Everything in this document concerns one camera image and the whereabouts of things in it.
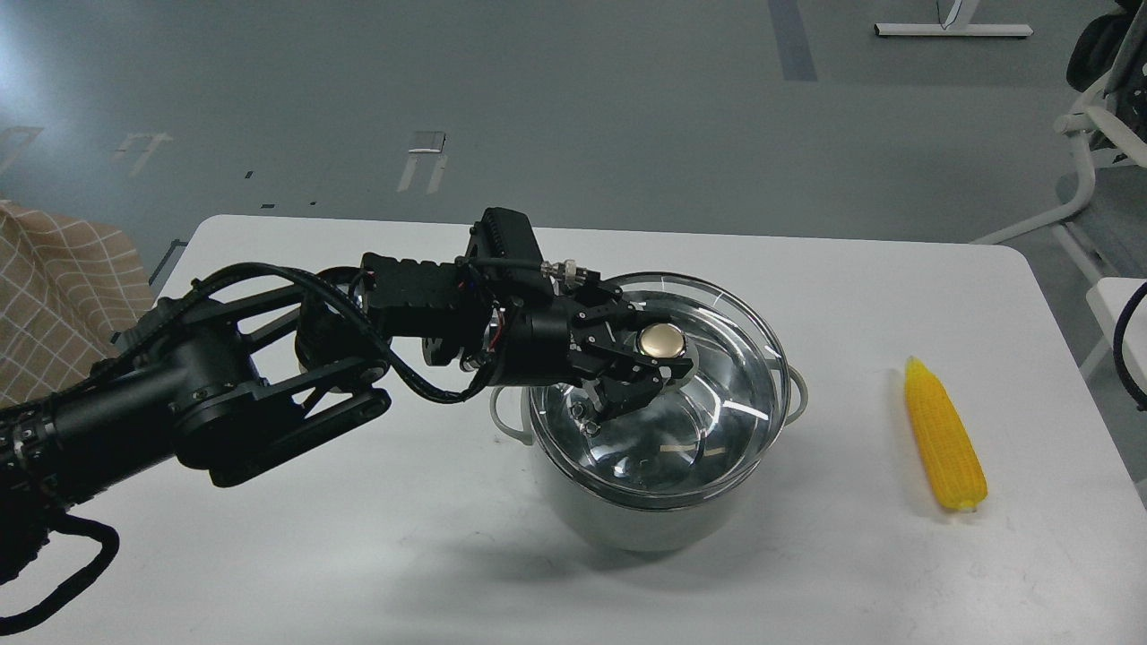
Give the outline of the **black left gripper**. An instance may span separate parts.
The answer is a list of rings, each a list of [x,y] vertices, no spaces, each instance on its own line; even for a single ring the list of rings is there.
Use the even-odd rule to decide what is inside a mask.
[[[606,422],[648,407],[662,393],[688,383],[688,355],[629,356],[624,339],[668,314],[635,306],[614,282],[586,283],[574,297],[496,305],[487,334],[487,384],[582,384],[579,419]]]

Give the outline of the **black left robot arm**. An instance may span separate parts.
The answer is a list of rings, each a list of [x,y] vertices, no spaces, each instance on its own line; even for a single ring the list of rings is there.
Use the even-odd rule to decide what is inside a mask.
[[[3,582],[53,533],[97,555],[32,608],[28,632],[81,595],[120,547],[73,515],[167,458],[241,485],[384,414],[392,373],[423,401],[458,404],[498,384],[578,384],[599,423],[684,384],[696,360],[668,314],[631,303],[574,262],[460,256],[312,273],[237,262],[161,298],[119,353],[62,391],[3,407]]]

